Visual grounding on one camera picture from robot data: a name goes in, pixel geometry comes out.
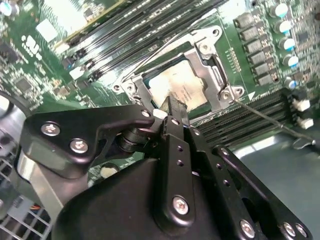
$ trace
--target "black metal bracket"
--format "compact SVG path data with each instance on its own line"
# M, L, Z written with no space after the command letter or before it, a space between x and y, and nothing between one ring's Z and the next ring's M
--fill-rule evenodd
M154 121L140 105L40 113L24 122L20 145L28 158L64 178L77 179L105 161L116 136L128 126L149 128ZM45 124L58 127L59 134L44 134ZM73 151L73 140L85 142L86 152Z

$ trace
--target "mounting hole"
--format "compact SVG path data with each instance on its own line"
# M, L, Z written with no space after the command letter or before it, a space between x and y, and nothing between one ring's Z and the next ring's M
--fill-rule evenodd
M146 110L141 110L141 113L143 116L145 116L146 118L149 118L151 116L151 114L149 112L147 112Z
M179 167L183 167L183 166L185 165L184 162L181 161L181 160L178 160L178 161L176 162L176 164L177 164Z
M213 30L212 33L213 33L214 37L217 37L219 35L220 31L218 29L215 29L215 30Z
M114 86L113 86L113 89L114 89L115 91L119 91L119 90L120 90L120 86L119 86L119 85L114 85Z
M180 122L175 118L172 118L171 122L173 122L175 125L179 125L180 124Z
M193 129L193 132L195 133L195 135L200 136L200 132L198 129Z
M241 96L241 95L244 93L244 91L243 91L242 89L237 89L237 90L235 90L235 93L236 93L238 96Z
M227 180L223 180L223 184L226 185L227 187L230 187L230 183Z

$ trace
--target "microchip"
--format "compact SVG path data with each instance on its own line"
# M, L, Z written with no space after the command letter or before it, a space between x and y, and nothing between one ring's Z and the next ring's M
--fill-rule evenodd
M31 89L31 84L27 81L27 79L25 79L24 77L21 78L16 84L15 86L22 92L25 93L26 91L28 91L29 89Z
M301 81L304 78L304 74L302 72L297 72L297 73L293 74L292 77L296 81Z
M262 74L265 74L269 71L269 66L267 63L264 63L264 64L261 64L259 66L256 66L254 68L254 72L259 76L259 75L262 75Z
M306 83L306 87L307 87L308 89L312 89L312 88L314 88L315 86L316 86L316 82L315 82L315 81L309 81L309 82Z
M255 22L255 19L250 12L245 12L234 20L235 26L240 29L249 27L254 22Z
M298 34L298 39L300 43L306 42L308 38L309 38L309 34L307 31Z
M256 36L258 36L259 32L258 32L258 29L253 26L243 32L240 33L240 36L242 38L242 40L244 41L248 41L248 40L251 40L253 38L255 38Z
M261 41L260 41L260 40L255 40L255 41L253 41L253 42L248 43L248 44L245 46L245 50L246 50L249 54L255 53L255 52L257 52L258 50L260 50L261 48L262 48L262 44L261 44Z
M258 52L255 55L252 55L249 57L249 61L253 64L259 64L259 63L263 63L266 60L266 55L263 51Z
M270 74L260 77L258 80L259 85L266 85L266 84L271 84L273 83L273 78Z
M84 11L83 15L85 18L90 18L94 13L92 12L92 10L90 8L88 8L87 10Z
M19 59L15 50L11 48L11 46L0 40L0 60L5 65L13 64Z

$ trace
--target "integrated circuit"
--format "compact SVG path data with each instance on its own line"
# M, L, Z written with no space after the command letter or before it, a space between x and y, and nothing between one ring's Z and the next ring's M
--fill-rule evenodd
M16 51L8 43L0 40L0 61L7 65L14 64L18 59Z
M244 29L249 27L255 22L254 16L250 12L245 12L234 20L237 28Z
M258 35L259 35L259 32L256 26L250 27L249 29L244 30L243 32L240 33L240 37L244 41L249 41Z
M297 35L297 37L298 37L300 43L304 43L308 40L309 34L307 31L305 31L305 32L299 33Z
M252 42L248 43L247 45L245 45L245 50L249 54L255 53L258 50L260 50L261 48L262 48L262 44L259 39L252 41Z
M261 86L266 85L266 84L272 84L274 82L273 78L270 74L258 78L257 81L258 81L259 85L261 85Z
M267 73L269 71L269 66L267 63L264 63L259 66L256 66L253 70L254 70L255 74L257 74L259 76L259 75Z
M263 63L266 60L266 55L263 51L258 52L257 54L254 54L249 57L249 61L253 64L259 64Z
M19 81L16 82L15 86L22 92L25 93L29 89L31 89L32 85L25 79L24 77L21 78Z

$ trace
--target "green circuit board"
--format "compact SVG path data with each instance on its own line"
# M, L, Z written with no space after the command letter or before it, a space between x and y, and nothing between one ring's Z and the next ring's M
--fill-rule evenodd
M0 52L10 48L16 56L13 62L0 65L0 89L21 96L33 112L53 112L73 109L108 107L130 104L126 94L116 94L112 83L129 68L137 57L151 51L140 51L139 56L126 59L121 65L110 68L98 81L81 86L89 75L74 79L70 70L65 69L62 60L73 50L58 51L64 43L70 43L77 35L85 35L113 14L128 7L137 0L20 0L17 14L0 15ZM210 0L195 1L194 8L210 3ZM295 40L295 48L288 52L279 48L279 41L286 37L276 33L274 25L279 18L270 16L270 8L286 3L289 11L283 20L288 20L292 29L286 36ZM221 58L229 82L245 89L245 102L260 99L276 90L288 87L288 78L296 81L296 87L307 88L312 107L320 108L320 21L315 16L320 12L317 0L228 0L217 11L200 22L201 29L219 25L223 29L221 39L215 47ZM262 23L262 35L273 59L275 78L272 83L259 84L253 73L253 65L248 61L240 39L240 30L234 19L243 13L252 13ZM172 51L166 57L179 53ZM299 58L295 67L283 65L283 58L292 54ZM219 112L225 114L232 110ZM197 124L203 124L210 118ZM131 163L125 160L122 166Z

